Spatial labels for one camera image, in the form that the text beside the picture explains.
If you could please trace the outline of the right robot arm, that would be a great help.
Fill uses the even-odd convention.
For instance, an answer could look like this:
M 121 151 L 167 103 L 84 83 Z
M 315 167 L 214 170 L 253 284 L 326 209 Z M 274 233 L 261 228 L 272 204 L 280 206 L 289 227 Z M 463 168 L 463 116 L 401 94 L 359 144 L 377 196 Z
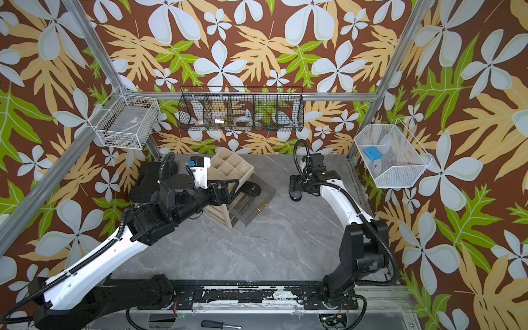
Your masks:
M 303 195 L 323 198 L 334 211 L 344 234 L 339 248 L 340 263 L 320 284 L 318 298 L 329 308 L 353 300 L 357 286 L 389 287 L 398 282 L 399 265 L 389 247 L 389 228 L 375 220 L 352 197 L 341 177 L 328 170 L 325 157 L 306 150 L 298 159 L 298 147 L 308 147 L 303 139 L 294 145 L 293 157 L 297 170 L 290 177 L 289 195 L 294 202 Z

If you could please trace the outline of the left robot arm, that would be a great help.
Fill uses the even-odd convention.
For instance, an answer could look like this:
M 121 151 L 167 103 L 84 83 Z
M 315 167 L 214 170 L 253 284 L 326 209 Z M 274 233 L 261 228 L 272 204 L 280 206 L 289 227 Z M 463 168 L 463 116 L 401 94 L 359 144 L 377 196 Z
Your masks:
M 32 322 L 37 329 L 83 329 L 97 317 L 120 309 L 169 304 L 173 289 L 163 276 L 151 280 L 153 289 L 130 294 L 124 287 L 99 284 L 205 207 L 230 204 L 239 180 L 208 180 L 199 187 L 193 176 L 176 174 L 160 177 L 159 184 L 149 202 L 125 210 L 118 229 L 97 248 L 59 275 L 31 282 L 28 297 L 5 311 L 1 324 Z

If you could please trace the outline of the grey drawer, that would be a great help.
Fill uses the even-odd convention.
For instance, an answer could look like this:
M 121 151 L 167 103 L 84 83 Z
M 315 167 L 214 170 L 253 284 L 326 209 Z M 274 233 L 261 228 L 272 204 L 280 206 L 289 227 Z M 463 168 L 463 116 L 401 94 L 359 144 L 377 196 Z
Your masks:
M 239 212 L 241 213 L 241 222 L 248 226 L 257 216 L 262 213 L 276 195 L 276 188 L 268 184 L 264 179 L 257 174 L 252 174 L 247 182 L 255 182 L 260 185 L 262 191 L 258 197 L 249 197 L 240 191 L 240 187 L 236 190 L 235 198 L 241 195 L 241 206 Z

